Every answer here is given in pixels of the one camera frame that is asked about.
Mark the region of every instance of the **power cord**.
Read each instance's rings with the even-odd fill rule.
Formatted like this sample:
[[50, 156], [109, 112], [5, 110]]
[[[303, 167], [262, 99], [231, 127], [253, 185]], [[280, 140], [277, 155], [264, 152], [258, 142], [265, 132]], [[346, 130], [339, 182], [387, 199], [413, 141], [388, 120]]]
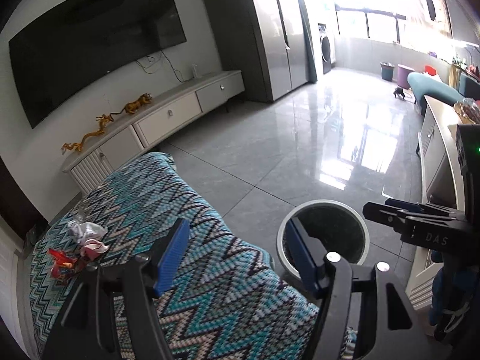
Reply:
[[[172, 62], [171, 62], [170, 59], [165, 55], [165, 53], [163, 52], [163, 50], [160, 50], [160, 52], [163, 54], [163, 56], [165, 57], [165, 59], [169, 62], [170, 67], [172, 68], [173, 74], [175, 74], [175, 78], [177, 79], [177, 81], [178, 81], [179, 83], [184, 83], [186, 80], [183, 78], [182, 72], [181, 72], [180, 70], [178, 70], [178, 69], [176, 69], [176, 68], [173, 67]], [[162, 67], [159, 67], [156, 71], [147, 71], [147, 69], [151, 68], [151, 67], [152, 67], [153, 65], [155, 65], [157, 62], [159, 62], [160, 59], [159, 59], [157, 62], [155, 62], [155, 58], [154, 58], [153, 56], [147, 55], [146, 57], [147, 57], [148, 61], [153, 62], [153, 64], [151, 64], [151, 65], [148, 66], [148, 67], [147, 67], [147, 66], [143, 66], [143, 65], [140, 63], [139, 60], [136, 60], [136, 61], [135, 61], [135, 63], [136, 63], [138, 66], [140, 66], [145, 73], [147, 73], [147, 74], [154, 74], [154, 73], [157, 73], [160, 69], [162, 69]]]

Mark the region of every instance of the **black tv screen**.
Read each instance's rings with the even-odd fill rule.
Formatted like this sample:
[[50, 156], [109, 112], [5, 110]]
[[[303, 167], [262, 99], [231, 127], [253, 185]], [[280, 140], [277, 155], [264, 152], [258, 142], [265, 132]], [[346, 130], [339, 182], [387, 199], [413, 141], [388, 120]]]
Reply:
[[67, 0], [9, 42], [32, 127], [88, 84], [145, 55], [186, 42], [174, 0]]

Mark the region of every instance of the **blue blanket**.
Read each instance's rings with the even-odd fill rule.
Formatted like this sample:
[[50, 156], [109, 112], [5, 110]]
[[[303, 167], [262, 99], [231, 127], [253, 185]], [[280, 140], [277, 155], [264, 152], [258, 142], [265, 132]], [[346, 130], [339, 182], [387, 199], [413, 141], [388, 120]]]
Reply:
[[[107, 228], [103, 266], [126, 262], [164, 237], [178, 217], [190, 220], [190, 241], [173, 287], [155, 303], [175, 357], [299, 359], [318, 314], [272, 270], [271, 256], [243, 242], [175, 172], [166, 154], [146, 154], [111, 174], [34, 248], [30, 303], [41, 354], [71, 287], [50, 277], [48, 248], [74, 253], [66, 223], [79, 209]], [[122, 357], [133, 359], [122, 298], [115, 299]]]

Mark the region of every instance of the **silver screw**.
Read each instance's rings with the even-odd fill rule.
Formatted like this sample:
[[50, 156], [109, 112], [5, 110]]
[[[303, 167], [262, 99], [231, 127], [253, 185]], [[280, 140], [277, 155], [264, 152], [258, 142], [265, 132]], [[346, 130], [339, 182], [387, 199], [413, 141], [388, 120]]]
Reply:
[[150, 259], [150, 256], [146, 253], [139, 253], [135, 256], [135, 260], [139, 263], [146, 263]]
[[340, 255], [336, 251], [330, 251], [327, 253], [327, 260], [333, 263], [339, 262], [341, 259]]
[[88, 272], [95, 272], [98, 269], [98, 264], [94, 261], [91, 261], [85, 267]]
[[380, 272], [387, 272], [390, 269], [390, 266], [385, 261], [380, 261], [377, 263], [377, 268]]

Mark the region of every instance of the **purple object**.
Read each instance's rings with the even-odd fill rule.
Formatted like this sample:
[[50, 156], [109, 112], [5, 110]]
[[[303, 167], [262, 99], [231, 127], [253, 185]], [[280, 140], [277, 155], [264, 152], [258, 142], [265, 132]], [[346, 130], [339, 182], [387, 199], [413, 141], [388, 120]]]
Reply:
[[407, 78], [409, 77], [409, 74], [414, 71], [415, 71], [414, 69], [412, 69], [411, 67], [405, 66], [404, 64], [398, 65], [397, 84], [400, 88], [410, 89], [410, 85], [407, 81]]

